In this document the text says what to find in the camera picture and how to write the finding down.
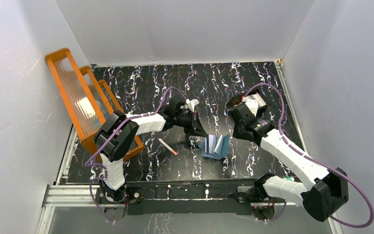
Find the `white striped credit card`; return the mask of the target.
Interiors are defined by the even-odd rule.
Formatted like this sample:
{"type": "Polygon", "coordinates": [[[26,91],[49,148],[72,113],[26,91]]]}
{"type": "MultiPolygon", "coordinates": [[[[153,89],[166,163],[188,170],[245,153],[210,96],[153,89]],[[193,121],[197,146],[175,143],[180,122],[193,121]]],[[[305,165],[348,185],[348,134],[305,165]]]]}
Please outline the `white striped credit card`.
{"type": "Polygon", "coordinates": [[[208,135],[205,140],[205,153],[213,154],[216,143],[217,143],[217,137],[215,135],[208,135]]]}

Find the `blue leather card holder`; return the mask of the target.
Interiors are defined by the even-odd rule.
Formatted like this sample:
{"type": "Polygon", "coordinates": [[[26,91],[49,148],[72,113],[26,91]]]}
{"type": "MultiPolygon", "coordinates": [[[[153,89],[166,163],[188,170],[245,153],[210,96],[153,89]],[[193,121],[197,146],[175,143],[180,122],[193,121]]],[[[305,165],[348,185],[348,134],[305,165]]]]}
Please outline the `blue leather card holder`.
{"type": "Polygon", "coordinates": [[[197,145],[200,149],[202,149],[202,157],[213,159],[213,160],[220,160],[227,156],[230,148],[230,135],[219,135],[217,137],[217,143],[215,144],[215,149],[213,154],[206,154],[205,153],[205,140],[198,142],[197,145]]]}

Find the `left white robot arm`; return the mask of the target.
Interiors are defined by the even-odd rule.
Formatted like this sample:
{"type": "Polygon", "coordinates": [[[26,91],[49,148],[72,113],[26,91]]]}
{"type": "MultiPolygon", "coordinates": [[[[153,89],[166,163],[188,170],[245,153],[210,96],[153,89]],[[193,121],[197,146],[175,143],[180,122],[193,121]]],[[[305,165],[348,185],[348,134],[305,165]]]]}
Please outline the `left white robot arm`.
{"type": "Polygon", "coordinates": [[[135,137],[164,132],[174,126],[181,127],[189,136],[207,135],[196,110],[198,104],[197,99],[171,98],[155,112],[130,115],[114,111],[110,115],[94,136],[94,143],[104,169],[104,179],[100,184],[112,202],[120,203],[126,197],[123,162],[135,137]]]}

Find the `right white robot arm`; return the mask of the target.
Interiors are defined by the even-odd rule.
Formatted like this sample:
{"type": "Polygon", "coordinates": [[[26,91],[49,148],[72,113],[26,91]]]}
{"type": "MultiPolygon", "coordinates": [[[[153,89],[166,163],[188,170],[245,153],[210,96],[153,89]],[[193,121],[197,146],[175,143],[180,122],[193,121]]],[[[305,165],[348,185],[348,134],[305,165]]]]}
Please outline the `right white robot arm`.
{"type": "Polygon", "coordinates": [[[228,115],[234,123],[233,137],[254,142],[280,160],[293,172],[298,182],[266,173],[254,182],[250,193],[259,201],[272,197],[301,205],[317,221],[325,221],[349,200],[346,173],[336,168],[326,169],[311,161],[278,127],[263,116],[266,106],[256,101],[227,105],[228,115]]]}

